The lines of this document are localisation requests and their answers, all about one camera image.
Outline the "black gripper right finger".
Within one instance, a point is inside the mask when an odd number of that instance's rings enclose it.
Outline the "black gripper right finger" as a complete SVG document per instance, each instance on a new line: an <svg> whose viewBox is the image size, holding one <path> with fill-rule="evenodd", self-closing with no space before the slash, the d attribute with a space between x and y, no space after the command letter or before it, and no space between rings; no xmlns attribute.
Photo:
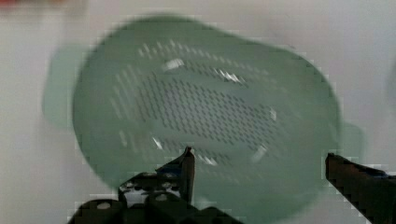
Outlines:
<svg viewBox="0 0 396 224"><path fill-rule="evenodd" d="M395 176L329 153L326 179L372 224L395 224Z"/></svg>

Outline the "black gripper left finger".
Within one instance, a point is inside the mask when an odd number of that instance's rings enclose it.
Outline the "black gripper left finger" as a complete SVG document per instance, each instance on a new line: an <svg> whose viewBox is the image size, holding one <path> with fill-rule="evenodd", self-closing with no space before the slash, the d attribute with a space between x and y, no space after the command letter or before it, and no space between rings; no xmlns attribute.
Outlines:
<svg viewBox="0 0 396 224"><path fill-rule="evenodd" d="M195 173L195 157L191 151L191 147L186 147L180 156L156 169L158 174L171 174L179 179L180 197L188 203L192 198Z"/></svg>

